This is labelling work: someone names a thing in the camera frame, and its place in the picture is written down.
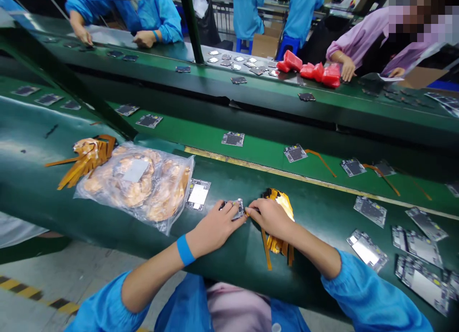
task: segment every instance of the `gray floor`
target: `gray floor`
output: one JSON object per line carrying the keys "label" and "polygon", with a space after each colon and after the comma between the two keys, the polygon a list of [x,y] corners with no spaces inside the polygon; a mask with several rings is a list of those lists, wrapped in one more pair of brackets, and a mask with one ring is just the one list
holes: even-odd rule
{"label": "gray floor", "polygon": [[[144,260],[82,242],[72,242],[65,250],[41,257],[0,265],[0,276],[14,278],[43,291],[45,300],[65,298],[83,302],[119,274]],[[153,330],[154,322],[175,287],[185,276],[175,274],[154,298],[142,327]],[[321,314],[302,310],[312,332],[350,332],[353,327]],[[0,288],[0,331],[63,331],[73,317],[40,302],[15,296]]]}

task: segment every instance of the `pink clothing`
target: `pink clothing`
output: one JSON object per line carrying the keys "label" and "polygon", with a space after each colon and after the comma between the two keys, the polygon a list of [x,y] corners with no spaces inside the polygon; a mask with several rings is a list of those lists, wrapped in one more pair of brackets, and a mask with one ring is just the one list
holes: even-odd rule
{"label": "pink clothing", "polygon": [[215,332],[271,331],[269,298],[231,284],[207,289],[207,305]]}
{"label": "pink clothing", "polygon": [[[337,41],[332,42],[327,50],[327,60],[331,61],[331,55],[340,50],[352,59],[356,69],[358,69],[362,65],[363,57],[374,41],[381,35],[381,32],[384,32],[386,37],[382,44],[387,40],[390,25],[394,26],[392,18],[389,25],[389,8],[381,8],[372,12]],[[429,41],[408,45],[387,64],[381,74],[388,75],[397,67],[408,70],[414,62],[421,58],[424,51],[436,42],[436,39],[423,37],[421,34],[418,39],[420,38],[429,38]]]}

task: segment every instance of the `blue wristband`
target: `blue wristband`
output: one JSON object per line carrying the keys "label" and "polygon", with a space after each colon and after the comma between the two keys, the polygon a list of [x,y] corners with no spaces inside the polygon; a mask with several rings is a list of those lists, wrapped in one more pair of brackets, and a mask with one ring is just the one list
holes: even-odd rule
{"label": "blue wristband", "polygon": [[195,261],[195,258],[191,254],[190,247],[188,247],[188,243],[186,242],[185,235],[182,235],[178,238],[177,248],[180,254],[180,258],[182,258],[183,264],[185,264],[185,266],[188,266]]}

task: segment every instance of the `red object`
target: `red object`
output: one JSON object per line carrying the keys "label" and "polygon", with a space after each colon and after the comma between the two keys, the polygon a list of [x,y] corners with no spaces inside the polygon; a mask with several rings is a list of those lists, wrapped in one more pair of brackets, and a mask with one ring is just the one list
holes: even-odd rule
{"label": "red object", "polygon": [[293,54],[292,51],[287,50],[284,54],[284,62],[287,64],[287,66],[295,70],[297,72],[300,72],[301,67],[303,66],[303,62],[301,59],[299,59],[297,56]]}
{"label": "red object", "polygon": [[322,62],[316,64],[312,73],[317,82],[322,82],[322,76],[324,75],[324,66],[322,65]]}
{"label": "red object", "polygon": [[339,65],[334,63],[325,68],[322,75],[322,83],[327,87],[338,88],[341,84],[339,81],[340,77]]}
{"label": "red object", "polygon": [[290,71],[290,67],[284,61],[277,62],[277,68],[280,71],[283,71],[283,72],[289,72]]}
{"label": "red object", "polygon": [[311,63],[304,64],[300,70],[300,75],[301,77],[304,77],[307,79],[314,79],[314,75],[312,73],[313,70],[314,70],[314,64],[311,64]]}

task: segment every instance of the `chair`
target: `chair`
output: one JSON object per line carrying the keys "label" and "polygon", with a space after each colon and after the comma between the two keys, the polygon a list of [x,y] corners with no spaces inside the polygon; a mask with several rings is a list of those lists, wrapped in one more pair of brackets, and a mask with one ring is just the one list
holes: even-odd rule
{"label": "chair", "polygon": [[277,54],[276,60],[278,60],[278,61],[283,60],[284,53],[288,50],[288,48],[287,48],[288,46],[292,47],[292,52],[296,55],[296,53],[298,52],[298,49],[300,47],[300,40],[299,39],[295,39],[295,38],[291,38],[288,35],[284,34],[284,36],[282,38],[281,48],[280,48],[280,50],[279,50],[279,52]]}
{"label": "chair", "polygon": [[236,42],[236,52],[241,53],[241,50],[248,50],[249,54],[252,54],[252,46],[253,46],[253,40],[250,40],[249,47],[245,46],[242,44],[242,40],[238,38]]}

